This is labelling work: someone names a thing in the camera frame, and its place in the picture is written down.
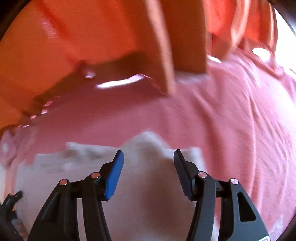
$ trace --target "pink sheet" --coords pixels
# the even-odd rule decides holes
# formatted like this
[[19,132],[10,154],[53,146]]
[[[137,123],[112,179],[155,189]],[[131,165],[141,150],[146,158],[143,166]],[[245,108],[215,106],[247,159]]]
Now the pink sheet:
[[200,147],[215,179],[239,179],[277,238],[296,201],[295,80],[241,50],[208,66],[207,76],[177,73],[170,97],[144,79],[109,89],[88,82],[55,100],[26,127],[34,134],[22,142],[31,145],[7,172],[6,192],[13,190],[18,164],[31,164],[38,153],[60,151],[65,142],[118,147],[151,130],[172,148]]

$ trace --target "blue gripper pad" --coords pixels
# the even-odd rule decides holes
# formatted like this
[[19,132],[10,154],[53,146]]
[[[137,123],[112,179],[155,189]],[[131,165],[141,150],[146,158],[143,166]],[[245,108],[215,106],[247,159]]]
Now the blue gripper pad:
[[104,197],[106,200],[109,200],[115,193],[116,185],[118,183],[120,173],[123,168],[123,161],[123,152],[119,150],[117,151],[112,162],[104,164],[107,165],[107,170],[105,173],[106,175],[104,178],[106,181],[106,189],[104,193]]

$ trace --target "orange curtain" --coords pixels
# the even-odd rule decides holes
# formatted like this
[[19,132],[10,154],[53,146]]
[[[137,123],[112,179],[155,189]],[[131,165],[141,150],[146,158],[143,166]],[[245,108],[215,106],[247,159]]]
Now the orange curtain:
[[29,122],[87,69],[99,82],[142,73],[172,94],[174,71],[206,73],[207,54],[274,53],[276,28],[267,0],[32,0],[0,41],[0,128]]

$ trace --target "white fabric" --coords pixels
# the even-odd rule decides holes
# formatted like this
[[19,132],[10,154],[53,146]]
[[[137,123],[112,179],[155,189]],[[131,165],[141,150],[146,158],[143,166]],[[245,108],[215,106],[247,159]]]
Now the white fabric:
[[[184,196],[174,163],[174,150],[151,132],[135,136],[122,147],[67,143],[65,151],[36,156],[34,164],[20,166],[15,191],[24,197],[17,203],[17,215],[28,231],[46,199],[66,178],[78,181],[102,164],[112,161],[117,150],[124,153],[124,166],[115,195],[103,202],[113,241],[185,240],[194,213],[195,202]],[[186,160],[206,171],[199,148],[182,150]],[[78,226],[85,241],[82,202],[78,202]],[[214,228],[213,239],[217,240]]]

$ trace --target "orange fabric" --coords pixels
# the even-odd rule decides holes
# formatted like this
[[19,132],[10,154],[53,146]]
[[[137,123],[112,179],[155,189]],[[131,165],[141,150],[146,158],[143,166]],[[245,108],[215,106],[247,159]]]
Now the orange fabric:
[[101,82],[142,73],[172,94],[174,71],[205,73],[207,53],[274,53],[276,28],[267,0],[32,0],[0,41],[0,129],[28,123],[90,66]]

